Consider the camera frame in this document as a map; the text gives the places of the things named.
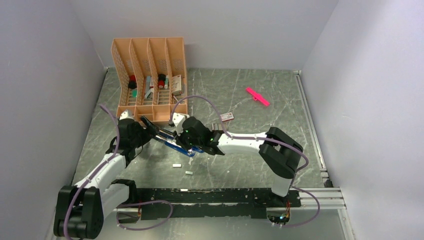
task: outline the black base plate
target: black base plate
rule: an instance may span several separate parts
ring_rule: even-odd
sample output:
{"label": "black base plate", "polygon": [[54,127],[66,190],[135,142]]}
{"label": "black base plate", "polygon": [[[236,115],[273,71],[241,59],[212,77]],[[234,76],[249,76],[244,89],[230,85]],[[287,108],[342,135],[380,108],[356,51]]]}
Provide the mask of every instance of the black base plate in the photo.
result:
{"label": "black base plate", "polygon": [[[267,208],[292,208],[301,206],[299,192],[290,190],[285,197],[271,192],[271,188],[138,188],[142,202],[166,200],[173,204],[172,218],[237,217],[250,216],[266,219]],[[141,220],[166,218],[170,212],[167,204],[142,206]]]}

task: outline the wire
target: wire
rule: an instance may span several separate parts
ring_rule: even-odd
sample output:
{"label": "wire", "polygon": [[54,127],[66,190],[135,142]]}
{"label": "wire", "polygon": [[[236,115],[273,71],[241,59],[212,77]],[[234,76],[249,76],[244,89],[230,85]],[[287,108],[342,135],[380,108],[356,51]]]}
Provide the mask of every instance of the wire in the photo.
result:
{"label": "wire", "polygon": [[143,152],[143,145],[141,145],[141,151],[139,153],[137,153],[137,155],[134,156],[134,158],[136,158],[138,155],[140,155]]}
{"label": "wire", "polygon": [[[299,149],[297,149],[297,148],[295,148],[295,147],[293,147],[293,146],[291,146],[291,145],[289,145],[289,144],[287,144],[285,142],[282,142],[282,141],[279,141],[279,140],[275,140],[275,139],[272,139],[272,138],[268,138],[268,137],[251,137],[251,136],[233,136],[233,135],[231,135],[225,129],[225,127],[224,127],[224,123],[223,123],[223,120],[221,119],[221,113],[220,113],[220,111],[217,109],[217,107],[209,99],[207,99],[204,96],[199,96],[199,95],[185,96],[185,97],[181,98],[179,101],[177,101],[176,104],[175,104],[175,106],[172,109],[172,112],[171,112],[170,116],[169,116],[169,124],[172,124],[172,118],[173,118],[173,115],[175,113],[175,110],[177,109],[177,106],[182,101],[184,101],[186,99],[189,99],[189,98],[200,98],[200,99],[203,99],[206,102],[208,102],[212,106],[212,108],[215,110],[216,114],[218,115],[218,119],[219,119],[219,122],[221,123],[223,132],[229,138],[231,138],[231,139],[239,139],[239,140],[263,140],[263,141],[268,141],[268,142],[279,144],[281,146],[284,146],[284,147],[286,147],[286,148],[294,151],[295,153],[299,154],[303,159],[305,159],[305,163],[302,166],[300,166],[299,168],[296,169],[296,173],[308,166],[308,164],[309,164],[308,157],[303,152],[301,152]],[[299,227],[299,226],[305,225],[305,224],[311,222],[312,220],[314,220],[315,218],[317,218],[317,216],[320,214],[320,211],[321,211],[320,202],[318,201],[318,199],[312,193],[310,193],[309,191],[304,190],[302,188],[298,188],[298,187],[293,186],[293,182],[295,180],[295,177],[296,176],[294,176],[293,179],[291,180],[290,186],[292,188],[298,190],[298,191],[301,191],[301,192],[304,192],[304,193],[310,195],[316,201],[316,204],[318,205],[318,208],[316,210],[315,215],[313,217],[311,217],[310,219],[308,219],[308,220],[306,220],[304,222],[301,222],[301,223],[293,224],[293,225],[284,225],[283,227],[285,227],[285,228],[294,228],[294,227]]]}
{"label": "wire", "polygon": [[118,208],[143,206],[143,205],[147,205],[147,204],[157,204],[157,203],[168,204],[169,207],[170,207],[169,214],[168,214],[168,216],[163,221],[161,221],[161,222],[159,222],[159,223],[157,223],[157,224],[155,224],[153,226],[143,227],[143,228],[126,227],[126,226],[120,224],[118,213],[117,213],[116,214],[116,223],[117,223],[118,227],[120,227],[121,229],[124,229],[124,230],[130,230],[130,231],[144,231],[144,230],[149,230],[149,229],[153,229],[153,228],[159,227],[160,225],[164,224],[166,221],[168,221],[171,218],[171,215],[172,215],[172,213],[174,211],[174,206],[169,201],[165,201],[165,200],[154,200],[154,201],[145,201],[145,202],[140,202],[140,203],[121,204],[121,205],[118,206]]}
{"label": "wire", "polygon": [[112,114],[112,112],[105,105],[100,104],[99,106],[100,106],[100,108],[103,111],[105,111],[107,114],[109,114],[110,118],[112,118],[113,124],[115,125],[115,128],[116,128],[116,146],[115,146],[115,149],[113,151],[113,154],[106,161],[102,162],[99,166],[97,166],[97,168],[93,171],[93,173],[90,176],[88,176],[88,179],[86,179],[81,184],[81,186],[78,188],[78,190],[76,191],[75,195],[73,196],[72,200],[70,201],[70,204],[69,204],[69,207],[67,209],[66,216],[65,216],[65,219],[64,219],[64,222],[63,222],[63,235],[68,240],[72,240],[71,236],[69,236],[69,233],[68,233],[68,223],[69,223],[69,218],[71,216],[72,208],[73,208],[73,206],[75,204],[75,201],[78,198],[78,195],[81,193],[81,191],[83,190],[83,188],[87,184],[89,184],[89,182],[91,182],[91,180],[94,178],[94,176],[96,176],[96,174],[106,164],[108,164],[110,160],[112,160],[116,156],[116,154],[118,152],[118,146],[119,146],[119,142],[120,142],[120,135],[119,135],[119,128],[118,128],[118,124],[117,124],[117,121],[116,121],[116,117]]}

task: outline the white box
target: white box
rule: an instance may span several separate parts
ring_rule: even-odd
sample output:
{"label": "white box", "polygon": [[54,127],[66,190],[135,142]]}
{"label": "white box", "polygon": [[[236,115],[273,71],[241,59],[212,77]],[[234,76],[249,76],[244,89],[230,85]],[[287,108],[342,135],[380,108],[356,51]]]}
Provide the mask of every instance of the white box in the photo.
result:
{"label": "white box", "polygon": [[230,120],[233,120],[233,119],[234,119],[234,115],[233,115],[232,112],[227,112],[227,113],[221,114],[221,120],[223,122],[230,121]]}
{"label": "white box", "polygon": [[174,96],[183,94],[183,78],[181,75],[176,75],[172,77],[171,90]]}

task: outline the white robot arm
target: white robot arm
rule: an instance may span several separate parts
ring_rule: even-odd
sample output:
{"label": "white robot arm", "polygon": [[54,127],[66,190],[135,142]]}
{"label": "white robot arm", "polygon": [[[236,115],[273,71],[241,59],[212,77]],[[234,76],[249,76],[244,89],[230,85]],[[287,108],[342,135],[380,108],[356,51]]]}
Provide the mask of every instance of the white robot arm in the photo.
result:
{"label": "white robot arm", "polygon": [[[281,197],[286,196],[289,191],[300,155],[286,147],[260,139],[277,139],[303,151],[297,142],[276,127],[256,134],[230,133],[233,137],[229,137],[223,131],[209,130],[195,117],[186,114],[174,113],[172,124],[175,130],[173,132],[155,126],[145,117],[141,117],[141,121],[145,127],[136,122],[128,111],[120,116],[118,154],[108,160],[115,149],[114,138],[99,165],[104,161],[109,162],[91,178],[91,182],[83,188],[74,204],[67,228],[71,237],[96,238],[102,229],[104,218],[117,206],[122,203],[137,202],[135,182],[116,179],[116,177],[138,155],[143,145],[152,138],[187,156],[194,155],[194,152],[204,152],[209,155],[258,154],[275,173],[271,191]],[[64,186],[59,191],[54,220],[56,236],[64,235],[64,219],[69,204],[77,189],[85,181],[86,178],[73,186]]]}

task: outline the small metal part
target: small metal part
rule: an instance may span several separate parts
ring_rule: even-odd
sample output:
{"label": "small metal part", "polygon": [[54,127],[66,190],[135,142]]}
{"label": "small metal part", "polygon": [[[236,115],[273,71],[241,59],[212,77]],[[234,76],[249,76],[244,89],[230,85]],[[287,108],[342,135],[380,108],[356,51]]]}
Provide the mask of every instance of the small metal part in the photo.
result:
{"label": "small metal part", "polygon": [[[228,122],[224,122],[225,130],[228,130]],[[223,131],[223,127],[220,122],[212,123],[212,130],[221,130]]]}
{"label": "small metal part", "polygon": [[164,128],[159,128],[159,135],[168,138],[168,139],[174,139],[174,135],[171,131],[168,131]]}
{"label": "small metal part", "polygon": [[130,208],[130,207],[126,207],[126,208],[115,208],[112,210],[112,212],[114,213],[138,213],[139,209],[138,208]]}

